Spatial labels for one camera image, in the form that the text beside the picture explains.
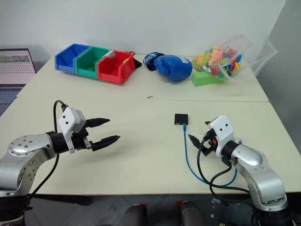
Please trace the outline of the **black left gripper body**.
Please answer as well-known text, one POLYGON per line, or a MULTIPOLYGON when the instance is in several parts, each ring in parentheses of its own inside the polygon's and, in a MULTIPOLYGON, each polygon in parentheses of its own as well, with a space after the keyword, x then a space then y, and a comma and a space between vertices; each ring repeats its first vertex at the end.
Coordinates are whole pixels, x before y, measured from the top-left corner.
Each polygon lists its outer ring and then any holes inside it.
POLYGON ((73 132, 71 140, 75 150, 92 149, 92 142, 87 139, 88 131, 83 128, 79 132, 73 132))

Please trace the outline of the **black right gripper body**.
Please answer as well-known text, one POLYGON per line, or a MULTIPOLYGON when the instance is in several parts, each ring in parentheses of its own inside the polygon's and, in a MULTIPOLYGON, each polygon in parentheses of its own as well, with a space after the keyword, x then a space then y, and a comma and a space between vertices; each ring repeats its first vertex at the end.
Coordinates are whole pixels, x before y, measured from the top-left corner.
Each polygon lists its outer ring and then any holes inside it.
POLYGON ((217 144, 216 133, 210 129, 203 137, 199 150, 204 156, 208 156, 211 152, 216 151, 217 144))

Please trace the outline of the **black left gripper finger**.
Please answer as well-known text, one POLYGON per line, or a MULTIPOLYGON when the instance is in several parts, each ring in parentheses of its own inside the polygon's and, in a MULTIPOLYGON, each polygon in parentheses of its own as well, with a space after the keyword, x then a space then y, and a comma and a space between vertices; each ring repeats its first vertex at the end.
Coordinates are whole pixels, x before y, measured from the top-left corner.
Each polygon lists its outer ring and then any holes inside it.
POLYGON ((93 119, 88 119, 86 120, 84 124, 84 128, 93 128, 93 127, 98 127, 101 126, 107 122, 109 122, 110 119, 106 118, 93 118, 93 119))
POLYGON ((108 147, 108 146, 112 145, 113 143, 115 143, 119 138, 120 138, 119 135, 114 135, 114 136, 103 138, 101 141, 98 141, 96 143, 92 142, 91 143, 92 151, 94 152, 94 151, 103 149, 105 147, 108 147))

